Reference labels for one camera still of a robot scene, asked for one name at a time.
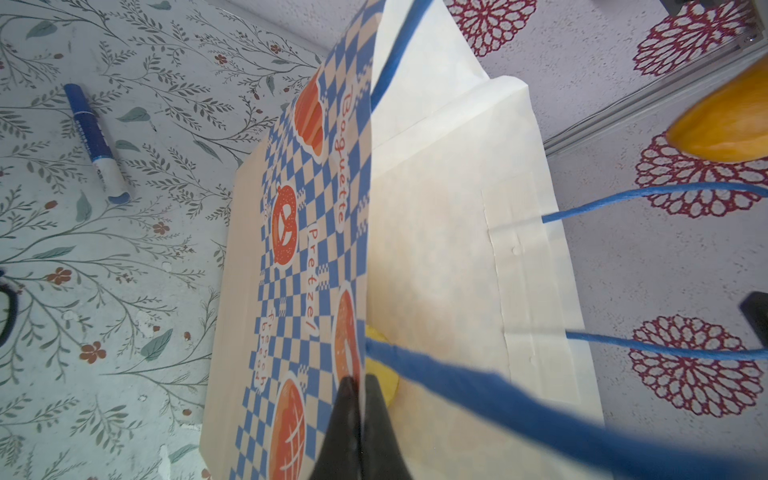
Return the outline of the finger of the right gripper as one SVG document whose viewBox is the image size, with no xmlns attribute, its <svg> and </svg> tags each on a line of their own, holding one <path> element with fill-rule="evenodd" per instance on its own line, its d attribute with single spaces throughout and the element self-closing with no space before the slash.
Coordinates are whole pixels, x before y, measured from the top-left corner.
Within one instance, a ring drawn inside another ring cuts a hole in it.
<svg viewBox="0 0 768 480">
<path fill-rule="evenodd" d="M 768 346 L 768 294 L 753 291 L 739 304 L 739 310 L 746 318 L 753 333 L 763 347 Z"/>
</svg>

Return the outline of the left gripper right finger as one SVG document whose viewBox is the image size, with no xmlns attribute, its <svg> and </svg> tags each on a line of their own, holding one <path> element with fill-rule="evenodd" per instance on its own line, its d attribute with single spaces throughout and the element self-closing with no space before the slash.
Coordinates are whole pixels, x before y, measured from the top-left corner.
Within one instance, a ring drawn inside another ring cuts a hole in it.
<svg viewBox="0 0 768 480">
<path fill-rule="evenodd" d="M 380 383 L 372 374 L 365 377 L 360 452 L 362 479 L 412 479 L 399 448 Z"/>
</svg>

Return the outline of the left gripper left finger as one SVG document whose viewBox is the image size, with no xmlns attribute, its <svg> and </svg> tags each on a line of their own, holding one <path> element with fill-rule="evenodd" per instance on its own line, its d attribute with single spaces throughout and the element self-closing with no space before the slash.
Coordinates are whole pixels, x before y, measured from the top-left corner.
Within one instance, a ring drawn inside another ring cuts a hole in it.
<svg viewBox="0 0 768 480">
<path fill-rule="evenodd" d="M 361 475 L 359 385 L 351 376 L 339 384 L 326 437 L 311 480 L 357 480 Z"/>
</svg>

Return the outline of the green-brown round toast slice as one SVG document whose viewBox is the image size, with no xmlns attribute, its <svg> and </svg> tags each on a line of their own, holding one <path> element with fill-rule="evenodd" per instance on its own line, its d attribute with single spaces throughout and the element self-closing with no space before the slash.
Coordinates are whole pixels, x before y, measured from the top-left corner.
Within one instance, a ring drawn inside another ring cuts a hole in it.
<svg viewBox="0 0 768 480">
<path fill-rule="evenodd" d="M 389 344 L 389 340 L 380 331 L 370 325 L 366 326 L 366 339 Z M 389 408 L 398 391 L 399 375 L 394 370 L 381 362 L 374 360 L 369 355 L 366 356 L 366 372 L 374 375 L 379 382 L 386 407 Z"/>
</svg>

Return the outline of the long baguette bread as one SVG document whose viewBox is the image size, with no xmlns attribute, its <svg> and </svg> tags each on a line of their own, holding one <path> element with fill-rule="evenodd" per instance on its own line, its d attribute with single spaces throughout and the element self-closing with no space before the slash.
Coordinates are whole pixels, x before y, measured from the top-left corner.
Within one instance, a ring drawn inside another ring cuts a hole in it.
<svg viewBox="0 0 768 480">
<path fill-rule="evenodd" d="M 767 156 L 767 67 L 756 65 L 699 101 L 667 130 L 677 150 L 717 163 Z"/>
</svg>

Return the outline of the blue checkered paper bag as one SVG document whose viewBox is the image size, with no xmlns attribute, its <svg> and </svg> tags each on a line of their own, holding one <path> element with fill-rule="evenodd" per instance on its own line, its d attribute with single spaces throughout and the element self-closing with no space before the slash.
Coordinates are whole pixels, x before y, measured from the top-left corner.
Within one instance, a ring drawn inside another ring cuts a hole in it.
<svg viewBox="0 0 768 480">
<path fill-rule="evenodd" d="M 441 2 L 363 3 L 236 174 L 212 475 L 310 479 L 347 376 L 362 437 L 369 355 L 415 479 L 764 478 L 604 426 L 563 217 L 527 85 Z"/>
</svg>

